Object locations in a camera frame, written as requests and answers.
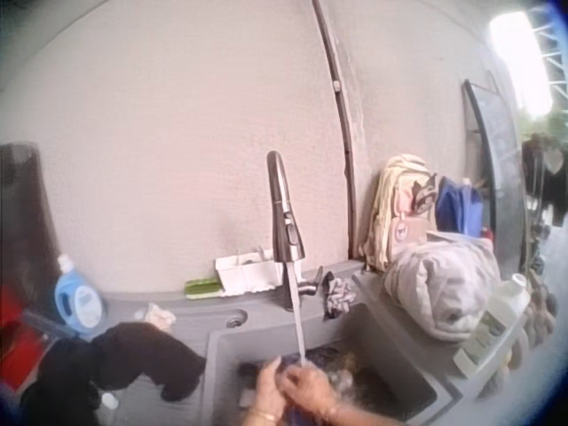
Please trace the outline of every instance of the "sink drain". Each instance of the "sink drain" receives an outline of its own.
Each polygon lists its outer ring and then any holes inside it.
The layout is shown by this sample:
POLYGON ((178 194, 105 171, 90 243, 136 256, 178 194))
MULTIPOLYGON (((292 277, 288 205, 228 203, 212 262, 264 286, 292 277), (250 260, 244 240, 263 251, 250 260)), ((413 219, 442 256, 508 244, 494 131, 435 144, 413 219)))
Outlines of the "sink drain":
POLYGON ((242 326, 244 321, 241 318, 231 318, 227 321, 227 328, 237 328, 242 326))

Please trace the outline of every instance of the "faucet handle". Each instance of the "faucet handle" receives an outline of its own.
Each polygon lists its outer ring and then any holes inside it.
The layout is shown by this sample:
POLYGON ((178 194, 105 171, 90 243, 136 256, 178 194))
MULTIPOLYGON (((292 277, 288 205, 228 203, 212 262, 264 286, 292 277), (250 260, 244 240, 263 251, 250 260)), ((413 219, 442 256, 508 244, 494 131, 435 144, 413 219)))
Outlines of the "faucet handle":
POLYGON ((300 296, 315 296, 318 292, 318 287, 320 286, 323 278, 323 266, 320 266, 318 273, 316 273, 316 278, 313 281, 303 281, 298 284, 298 294, 300 296))

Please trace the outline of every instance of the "sponge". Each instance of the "sponge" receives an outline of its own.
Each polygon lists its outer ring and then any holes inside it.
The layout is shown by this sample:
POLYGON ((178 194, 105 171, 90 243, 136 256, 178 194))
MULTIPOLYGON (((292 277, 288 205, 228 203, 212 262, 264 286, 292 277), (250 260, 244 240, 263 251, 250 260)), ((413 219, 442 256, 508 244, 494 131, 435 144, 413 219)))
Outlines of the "sponge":
POLYGON ((223 286, 217 278, 191 280, 185 284, 185 297, 188 299, 205 299, 223 294, 223 286))

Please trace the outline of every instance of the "blue bag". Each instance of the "blue bag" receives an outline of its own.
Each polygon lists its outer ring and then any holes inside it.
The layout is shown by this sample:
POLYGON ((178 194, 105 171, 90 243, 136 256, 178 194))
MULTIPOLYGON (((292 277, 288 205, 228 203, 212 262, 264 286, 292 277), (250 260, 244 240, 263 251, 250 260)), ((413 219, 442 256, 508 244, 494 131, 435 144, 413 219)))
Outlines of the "blue bag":
POLYGON ((458 185, 442 177, 436 201, 439 231, 479 238, 483 228, 483 199, 471 184, 458 185))

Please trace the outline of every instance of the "blue bottle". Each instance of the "blue bottle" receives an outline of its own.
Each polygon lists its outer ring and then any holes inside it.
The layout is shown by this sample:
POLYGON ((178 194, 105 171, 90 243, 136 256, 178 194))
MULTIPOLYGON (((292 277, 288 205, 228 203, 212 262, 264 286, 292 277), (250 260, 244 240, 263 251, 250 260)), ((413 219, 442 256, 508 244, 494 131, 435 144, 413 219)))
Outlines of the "blue bottle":
POLYGON ((68 255, 58 258, 61 276, 55 287, 55 305, 68 326, 89 334, 103 320, 104 305, 99 292, 75 269, 68 255))

